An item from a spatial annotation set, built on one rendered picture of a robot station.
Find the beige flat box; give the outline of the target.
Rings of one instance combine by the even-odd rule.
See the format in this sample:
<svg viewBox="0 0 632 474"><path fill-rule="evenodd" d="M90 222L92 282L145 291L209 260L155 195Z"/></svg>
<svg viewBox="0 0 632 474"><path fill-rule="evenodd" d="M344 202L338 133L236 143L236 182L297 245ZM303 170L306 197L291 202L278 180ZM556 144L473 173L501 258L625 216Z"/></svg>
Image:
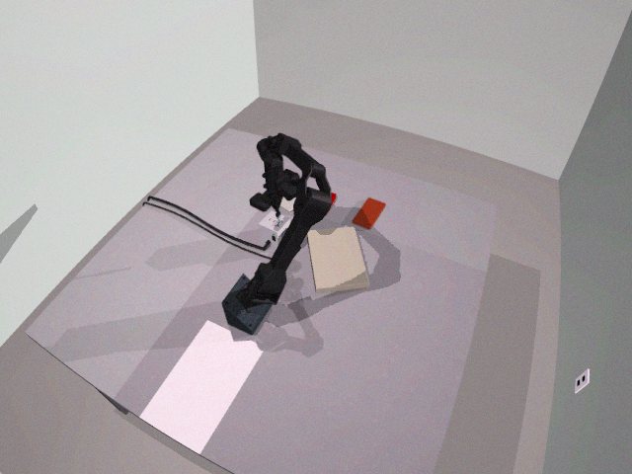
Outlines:
<svg viewBox="0 0 632 474"><path fill-rule="evenodd" d="M307 240L316 293L368 287L355 227L309 230Z"/></svg>

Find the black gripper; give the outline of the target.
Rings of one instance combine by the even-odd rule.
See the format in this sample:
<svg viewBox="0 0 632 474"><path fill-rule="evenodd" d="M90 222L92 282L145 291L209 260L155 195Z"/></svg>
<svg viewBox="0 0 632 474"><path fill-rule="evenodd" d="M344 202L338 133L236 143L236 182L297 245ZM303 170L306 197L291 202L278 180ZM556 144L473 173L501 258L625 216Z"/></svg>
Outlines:
<svg viewBox="0 0 632 474"><path fill-rule="evenodd" d="M261 210L266 211L271 206L274 210L277 210L280 206L283 196L276 190L276 186L281 183L288 174L290 180L299 179L299 175L288 169L283 170L282 174L277 177L270 177L266 173L263 174L263 178L266 179L264 189L267 191L263 194L257 193L250 199L250 205Z"/></svg>

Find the orange flat slab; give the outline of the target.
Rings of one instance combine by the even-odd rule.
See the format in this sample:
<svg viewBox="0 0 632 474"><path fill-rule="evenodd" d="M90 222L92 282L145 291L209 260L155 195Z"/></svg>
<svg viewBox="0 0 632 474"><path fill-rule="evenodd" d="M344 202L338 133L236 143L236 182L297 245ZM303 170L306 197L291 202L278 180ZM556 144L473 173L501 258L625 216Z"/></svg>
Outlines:
<svg viewBox="0 0 632 474"><path fill-rule="evenodd" d="M374 221L376 220L384 206L384 202L368 197L365 204L355 216L353 223L371 229Z"/></svg>

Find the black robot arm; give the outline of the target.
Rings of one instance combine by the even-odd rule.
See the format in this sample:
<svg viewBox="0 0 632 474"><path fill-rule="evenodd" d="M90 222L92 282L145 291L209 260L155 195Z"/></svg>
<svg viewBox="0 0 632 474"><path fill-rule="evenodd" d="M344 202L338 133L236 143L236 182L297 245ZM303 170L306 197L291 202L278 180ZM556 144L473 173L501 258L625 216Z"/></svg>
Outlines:
<svg viewBox="0 0 632 474"><path fill-rule="evenodd" d="M321 221L332 205L332 189L326 178L326 168L305 153L297 139L279 132L274 137L260 140L257 149L268 176L282 174L283 155L302 171L302 177L294 181L286 174L283 181L276 185L276 190L286 200L296 197L294 216L271 260L267 264L261 263L255 276L235 296L248 312L262 304L277 305L286 284L288 266L311 226ZM316 179L320 191L307 187L309 177Z"/></svg>

